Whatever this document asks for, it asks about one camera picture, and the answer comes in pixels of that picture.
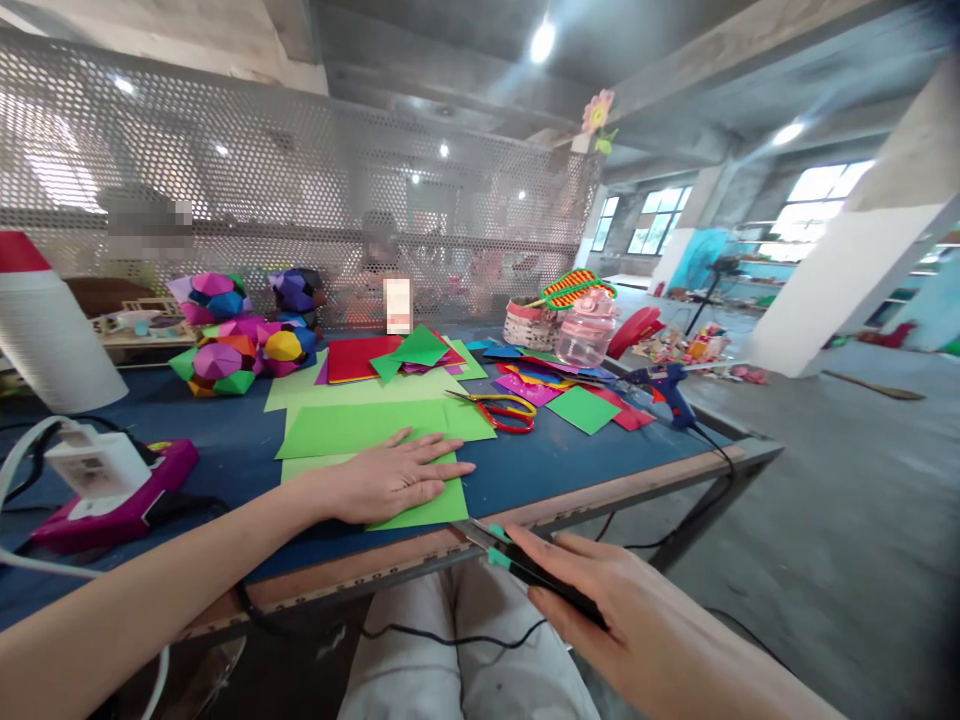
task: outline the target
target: window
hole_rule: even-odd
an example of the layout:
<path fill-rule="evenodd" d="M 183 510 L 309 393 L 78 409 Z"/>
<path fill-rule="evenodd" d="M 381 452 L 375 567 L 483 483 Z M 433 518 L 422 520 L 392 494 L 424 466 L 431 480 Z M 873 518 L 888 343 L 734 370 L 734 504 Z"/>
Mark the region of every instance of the window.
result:
<path fill-rule="evenodd" d="M 647 195 L 643 210 L 637 220 L 637 230 L 627 248 L 628 253 L 639 255 L 662 255 L 673 231 L 680 221 L 692 186 L 667 188 Z"/>
<path fill-rule="evenodd" d="M 840 213 L 844 199 L 872 167 L 873 161 L 870 160 L 805 170 L 793 186 L 787 204 L 780 211 L 771 232 L 778 234 L 783 242 L 815 243 L 823 236 L 827 223 Z M 777 249 L 773 245 L 765 245 L 763 252 L 773 256 L 775 253 L 769 251 Z M 779 249 L 789 252 L 789 248 Z"/>
<path fill-rule="evenodd" d="M 604 243 L 607 242 L 607 233 L 610 232 L 610 223 L 613 222 L 613 213 L 617 211 L 617 203 L 620 202 L 620 198 L 607 198 L 606 202 L 603 203 L 603 210 L 600 212 L 600 224 L 597 225 L 597 234 L 593 238 L 593 247 L 590 248 L 592 252 L 600 252 L 603 250 Z"/>

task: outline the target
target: red scissors handle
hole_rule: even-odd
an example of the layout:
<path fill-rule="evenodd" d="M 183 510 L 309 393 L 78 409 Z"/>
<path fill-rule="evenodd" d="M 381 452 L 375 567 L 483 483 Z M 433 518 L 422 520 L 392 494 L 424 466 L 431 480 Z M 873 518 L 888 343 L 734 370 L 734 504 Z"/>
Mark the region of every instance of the red scissors handle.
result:
<path fill-rule="evenodd" d="M 533 418 L 528 417 L 522 413 L 516 412 L 514 410 L 508 410 L 496 405 L 487 405 L 483 402 L 478 402 L 477 406 L 480 408 L 480 412 L 484 414 L 484 417 L 490 421 L 490 424 L 493 425 L 497 430 L 503 430 L 504 432 L 514 433 L 515 435 L 526 435 L 529 432 L 533 432 Z M 497 420 L 494 415 L 501 415 L 504 417 L 513 418 L 519 420 L 521 425 L 507 425 L 505 423 Z"/>

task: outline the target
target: table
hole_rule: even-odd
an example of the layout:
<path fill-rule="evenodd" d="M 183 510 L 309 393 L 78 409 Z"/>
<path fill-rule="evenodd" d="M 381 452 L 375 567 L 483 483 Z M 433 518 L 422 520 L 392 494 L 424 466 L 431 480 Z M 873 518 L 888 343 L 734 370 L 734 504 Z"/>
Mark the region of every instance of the table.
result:
<path fill-rule="evenodd" d="M 467 341 L 490 334 L 437 329 Z M 605 365 L 614 372 L 626 371 L 614 361 Z M 495 367 L 487 367 L 496 377 Z M 125 378 L 130 395 L 93 414 L 129 427 L 147 442 L 191 439 L 201 460 L 184 492 L 215 495 L 237 507 L 279 482 L 280 463 L 273 456 L 283 440 L 285 412 L 262 412 L 269 381 L 257 381 L 243 397 L 197 399 L 168 369 L 131 370 Z M 491 388 L 489 380 L 463 384 L 470 391 Z M 35 400 L 5 404 L 4 409 L 3 425 L 37 420 L 46 414 Z M 458 452 L 459 459 L 477 465 L 464 482 L 467 506 L 485 522 L 518 522 L 553 531 L 720 476 L 690 511 L 692 521 L 651 559 L 655 567 L 666 571 L 783 449 L 722 417 L 702 409 L 698 414 L 737 469 L 729 489 L 729 481 L 723 477 L 726 461 L 702 438 L 670 427 L 666 414 L 633 433 L 610 423 L 588 437 L 549 410 L 542 410 L 532 434 L 500 434 L 497 440 L 467 443 Z M 12 444 L 17 433 L 10 435 L 13 437 L 3 438 L 5 446 Z M 65 483 L 48 471 L 10 507 L 64 502 L 69 496 Z M 701 513 L 707 505 L 709 509 Z M 6 547 L 19 545 L 46 517 L 44 513 L 30 515 L 4 515 L 0 541 Z M 206 519 L 177 521 L 143 540 L 111 549 L 90 566 L 101 570 L 116 567 Z M 336 604 L 478 555 L 479 550 L 463 543 L 447 526 L 364 532 L 360 527 L 330 521 L 281 548 L 251 573 L 248 585 L 252 599 L 265 612 L 310 601 Z M 16 568 L 0 570 L 0 628 L 80 584 L 82 581 Z M 245 620 L 231 593 L 191 623 L 182 638 Z"/>

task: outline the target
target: blue glue gun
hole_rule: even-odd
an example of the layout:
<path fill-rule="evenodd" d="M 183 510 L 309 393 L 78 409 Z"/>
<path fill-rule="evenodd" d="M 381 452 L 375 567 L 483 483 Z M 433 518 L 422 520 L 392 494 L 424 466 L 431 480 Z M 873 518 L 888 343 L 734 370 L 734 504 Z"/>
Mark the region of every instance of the blue glue gun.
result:
<path fill-rule="evenodd" d="M 673 412 L 673 426 L 677 429 L 693 427 L 697 422 L 697 416 L 693 414 L 693 410 L 680 394 L 680 388 L 677 387 L 680 381 L 686 378 L 687 369 L 680 363 L 640 368 L 623 377 L 634 385 L 649 385 L 653 390 L 653 401 L 665 402 L 670 406 Z"/>

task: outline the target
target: blue tabletop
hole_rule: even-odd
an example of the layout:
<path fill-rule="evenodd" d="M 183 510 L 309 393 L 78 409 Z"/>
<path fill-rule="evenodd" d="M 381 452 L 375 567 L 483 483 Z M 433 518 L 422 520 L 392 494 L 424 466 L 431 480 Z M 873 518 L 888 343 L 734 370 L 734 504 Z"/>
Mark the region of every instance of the blue tabletop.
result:
<path fill-rule="evenodd" d="M 473 332 L 447 334 L 467 340 L 475 336 Z M 499 376 L 494 365 L 485 367 L 491 378 Z M 198 399 L 166 368 L 126 371 L 124 378 L 130 394 L 93 414 L 129 428 L 144 442 L 192 440 L 200 452 L 200 463 L 184 484 L 184 492 L 215 495 L 231 507 L 237 507 L 280 482 L 280 463 L 273 457 L 283 441 L 285 411 L 263 412 L 269 380 L 258 380 L 242 397 Z M 490 380 L 470 380 L 463 385 L 471 392 L 494 389 Z M 35 399 L 6 402 L 4 410 L 0 425 L 35 421 L 48 414 Z M 543 409 L 537 415 L 537 428 L 530 435 L 500 433 L 496 440 L 467 443 L 457 456 L 477 465 L 476 471 L 463 483 L 470 514 L 474 517 L 492 515 L 710 449 L 702 438 L 674 430 L 668 416 L 658 414 L 657 423 L 634 432 L 628 433 L 611 422 L 595 435 L 587 436 Z M 21 433 L 22 430 L 3 433 L 0 452 L 5 454 Z M 730 442 L 718 435 L 714 437 L 721 444 Z M 27 470 L 21 468 L 21 475 Z M 33 488 L 8 507 L 61 504 L 70 497 L 66 484 L 48 470 Z M 0 542 L 10 549 L 22 546 L 30 532 L 49 514 L 43 511 L 4 513 L 0 521 Z M 115 567 L 206 519 L 184 519 L 160 528 L 143 540 L 112 549 L 90 567 L 101 570 Z M 436 527 L 439 526 L 365 532 L 362 527 L 341 522 L 321 523 L 277 551 L 250 579 L 255 581 L 291 572 L 423 534 Z M 38 551 L 25 551 L 35 557 L 47 557 Z M 0 571 L 0 628 L 17 622 L 81 583 L 4 568 Z"/>

